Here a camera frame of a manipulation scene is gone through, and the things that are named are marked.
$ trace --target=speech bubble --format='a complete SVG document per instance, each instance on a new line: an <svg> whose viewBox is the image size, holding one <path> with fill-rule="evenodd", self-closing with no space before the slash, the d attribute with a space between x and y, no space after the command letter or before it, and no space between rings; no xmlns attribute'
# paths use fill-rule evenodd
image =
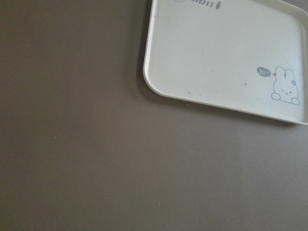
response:
<svg viewBox="0 0 308 231"><path fill-rule="evenodd" d="M258 67L257 68L257 72L259 75L261 75L262 77L270 77L271 76L271 72L270 70L264 68L264 67Z"/></svg>

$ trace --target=plastic tray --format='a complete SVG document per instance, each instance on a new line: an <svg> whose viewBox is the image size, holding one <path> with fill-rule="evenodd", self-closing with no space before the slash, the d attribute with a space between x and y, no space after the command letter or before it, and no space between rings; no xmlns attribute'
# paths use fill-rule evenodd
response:
<svg viewBox="0 0 308 231"><path fill-rule="evenodd" d="M162 96L307 124L307 30L280 0L153 0L144 78Z"/></svg>

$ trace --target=white tray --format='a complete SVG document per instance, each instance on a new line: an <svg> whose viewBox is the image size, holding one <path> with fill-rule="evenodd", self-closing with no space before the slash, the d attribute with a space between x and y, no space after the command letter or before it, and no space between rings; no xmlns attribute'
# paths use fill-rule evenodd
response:
<svg viewBox="0 0 308 231"><path fill-rule="evenodd" d="M162 96L307 124L307 31L280 0L153 0L144 78Z"/></svg>

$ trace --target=brown surface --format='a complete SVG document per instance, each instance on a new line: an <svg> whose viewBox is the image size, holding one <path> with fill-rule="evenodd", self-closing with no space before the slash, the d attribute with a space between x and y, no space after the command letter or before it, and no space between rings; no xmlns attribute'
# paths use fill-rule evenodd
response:
<svg viewBox="0 0 308 231"><path fill-rule="evenodd" d="M0 230L307 231L308 126L153 93L150 5L1 1Z"/></svg>

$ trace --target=cartoon rabbit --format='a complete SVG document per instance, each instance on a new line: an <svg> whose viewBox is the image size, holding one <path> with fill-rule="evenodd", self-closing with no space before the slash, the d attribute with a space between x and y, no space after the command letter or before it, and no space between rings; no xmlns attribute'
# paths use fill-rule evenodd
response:
<svg viewBox="0 0 308 231"><path fill-rule="evenodd" d="M295 81L294 72L291 69L284 69L279 66L275 70L274 93L272 99L285 103L299 105L298 88Z"/></svg>

